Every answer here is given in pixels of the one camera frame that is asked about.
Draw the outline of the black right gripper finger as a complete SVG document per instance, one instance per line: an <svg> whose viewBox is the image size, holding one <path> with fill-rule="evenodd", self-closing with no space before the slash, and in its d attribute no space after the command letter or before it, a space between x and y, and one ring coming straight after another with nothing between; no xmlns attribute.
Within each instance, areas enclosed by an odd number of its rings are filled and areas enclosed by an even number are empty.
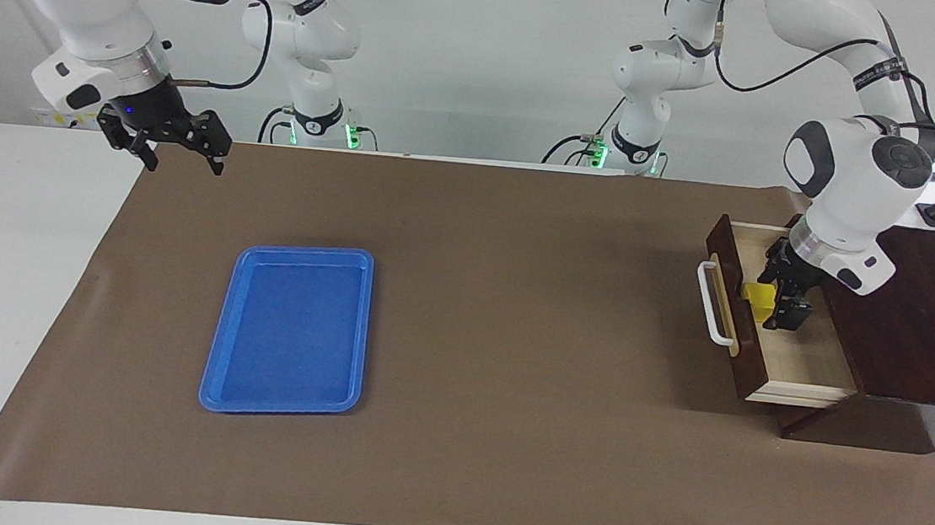
<svg viewBox="0 0 935 525"><path fill-rule="evenodd" d="M146 170L156 170L159 159L142 132L131 133L120 117L99 115L98 126L106 141L117 151L124 150L140 159Z"/></svg>
<svg viewBox="0 0 935 525"><path fill-rule="evenodd" d="M217 113L207 110L194 116L191 150L206 159L214 175L221 176L231 146L231 135Z"/></svg>

